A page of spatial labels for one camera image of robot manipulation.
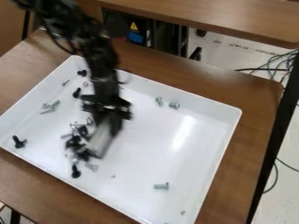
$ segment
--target white tray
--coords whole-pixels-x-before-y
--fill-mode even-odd
[[[77,71],[87,69],[85,61],[72,56],[31,92],[0,117],[0,146],[39,169],[141,223],[193,223],[204,202],[212,179],[240,119],[241,110],[223,103],[119,72],[122,97],[133,103],[133,119],[126,121],[103,159],[91,163],[91,172],[79,164],[80,178],[71,178],[70,152],[62,134],[70,123],[84,123],[81,100],[72,97],[82,87]],[[62,87],[65,80],[71,81]],[[161,96],[164,106],[155,99]],[[42,104],[61,100],[57,111],[40,115]],[[181,108],[168,107],[179,101]],[[15,149],[13,135],[27,139],[25,148]],[[170,190],[156,190],[154,184],[170,183]]]

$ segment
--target floor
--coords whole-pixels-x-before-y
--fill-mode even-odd
[[[273,53],[287,53],[290,50],[253,41],[208,33],[204,38],[190,29],[188,53],[197,46],[203,47],[202,61],[230,69],[259,67],[273,56]],[[284,73],[278,73],[279,81]],[[268,79],[267,72],[256,72],[254,75]],[[299,169],[299,107],[296,110],[288,133],[284,139],[279,158]],[[265,193],[261,199],[253,224],[297,224],[299,223],[299,173],[276,162],[279,172],[275,188]],[[275,173],[272,171],[268,187],[272,185]]]

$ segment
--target yellow warning sticker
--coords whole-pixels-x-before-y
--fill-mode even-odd
[[[138,31],[138,28],[134,22],[131,25],[131,30]]]

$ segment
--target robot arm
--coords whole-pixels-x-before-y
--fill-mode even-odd
[[[111,142],[111,138],[122,128],[122,120],[130,119],[130,103],[119,97],[119,81],[115,71],[119,61],[103,25],[86,15],[74,0],[12,1],[23,10],[34,11],[48,35],[62,50],[83,54],[94,85],[94,95],[81,96],[83,110],[92,113],[98,127],[101,124],[106,127],[105,135],[96,131],[94,139],[109,135],[105,137],[109,140],[103,139],[101,143],[93,139],[90,142],[107,146],[107,142]],[[65,40],[68,48],[60,45],[57,39]]]

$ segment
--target small metal part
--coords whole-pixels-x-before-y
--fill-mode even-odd
[[[169,104],[170,108],[172,109],[179,109],[180,108],[180,104],[178,101],[171,101],[170,104]]]
[[[89,86],[89,83],[88,83],[88,81],[84,81],[84,82],[83,82],[83,87],[85,87],[85,88],[86,88],[86,87],[88,87],[88,86]]]
[[[162,97],[157,97],[156,103],[157,103],[157,105],[159,105],[159,107],[162,107],[164,105]]]
[[[78,98],[81,92],[81,88],[78,87],[76,91],[73,92],[73,98]]]
[[[12,139],[15,142],[16,149],[20,149],[20,148],[25,147],[25,145],[27,143],[27,139],[25,139],[23,141],[20,141],[17,136],[13,136]]]
[[[70,81],[70,80],[66,80],[66,81],[62,82],[62,84],[61,84],[61,85],[62,85],[63,87],[65,87],[65,86],[66,86],[66,84],[67,84],[69,81]]]
[[[72,165],[77,165],[79,163],[79,159],[76,156],[71,157]]]
[[[90,117],[88,117],[87,118],[87,126],[93,126],[93,125],[94,125],[94,121]]]
[[[63,138],[72,137],[72,136],[73,136],[73,133],[68,133],[68,134],[60,136],[60,138],[63,139]]]
[[[50,104],[50,107],[55,109],[59,104],[60,104],[60,100],[57,100],[54,103]]]
[[[154,185],[155,189],[164,189],[164,190],[169,190],[170,189],[170,184],[166,182],[164,185]]]
[[[97,164],[85,163],[85,166],[88,167],[93,172],[97,172],[99,170],[99,166]]]
[[[77,166],[75,164],[72,165],[72,170],[73,170],[72,178],[77,179],[79,176],[81,176],[81,172],[78,171]]]
[[[83,77],[86,77],[87,76],[87,70],[84,69],[84,70],[78,71],[77,74],[81,75]]]
[[[51,107],[51,104],[49,104],[49,103],[44,103],[43,104],[43,109],[48,109],[50,107]]]
[[[44,114],[47,114],[47,113],[51,113],[51,112],[54,112],[55,111],[55,108],[49,108],[48,110],[45,110],[43,112],[40,112],[39,114],[40,115],[44,115]]]

